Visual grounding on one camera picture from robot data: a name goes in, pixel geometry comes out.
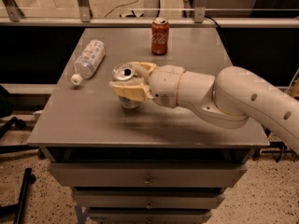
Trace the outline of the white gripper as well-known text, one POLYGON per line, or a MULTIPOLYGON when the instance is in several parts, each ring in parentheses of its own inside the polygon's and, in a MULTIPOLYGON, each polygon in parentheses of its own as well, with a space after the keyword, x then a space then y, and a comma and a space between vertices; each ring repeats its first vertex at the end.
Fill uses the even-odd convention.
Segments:
POLYGON ((158 67, 156 63, 130 62, 138 77, 143 77, 149 85, 139 81, 132 85, 118 85, 109 82, 110 88, 117 96, 145 102, 153 98, 156 105, 169 108, 177 107, 178 83, 184 74, 183 67, 165 65, 158 67))

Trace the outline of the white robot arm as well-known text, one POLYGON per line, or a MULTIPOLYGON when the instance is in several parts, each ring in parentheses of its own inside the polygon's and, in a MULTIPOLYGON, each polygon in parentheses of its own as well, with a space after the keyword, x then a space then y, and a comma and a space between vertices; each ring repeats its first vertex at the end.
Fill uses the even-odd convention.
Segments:
POLYGON ((109 86, 121 99, 184 107, 227 129, 255 119, 299 153, 299 102, 244 68, 229 66, 212 76, 174 65, 121 63, 109 86))

